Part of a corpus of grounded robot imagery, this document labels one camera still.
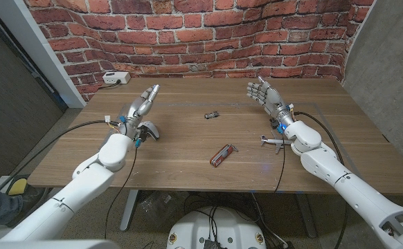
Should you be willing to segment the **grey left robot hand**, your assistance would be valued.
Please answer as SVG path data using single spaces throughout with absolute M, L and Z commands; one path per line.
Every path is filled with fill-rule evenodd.
M 134 139 L 138 133 L 138 126 L 152 108 L 153 101 L 158 95 L 160 89 L 159 84 L 155 84 L 146 89 L 133 103 L 131 103 L 124 120 L 120 125 L 120 132 L 127 137 Z

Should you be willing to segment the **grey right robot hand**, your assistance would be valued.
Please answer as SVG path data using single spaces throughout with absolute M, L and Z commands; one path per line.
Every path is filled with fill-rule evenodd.
M 248 83 L 247 96 L 262 105 L 264 110 L 282 125 L 292 124 L 292 115 L 279 92 L 261 77 L 258 77 L 258 80 L 259 83 Z

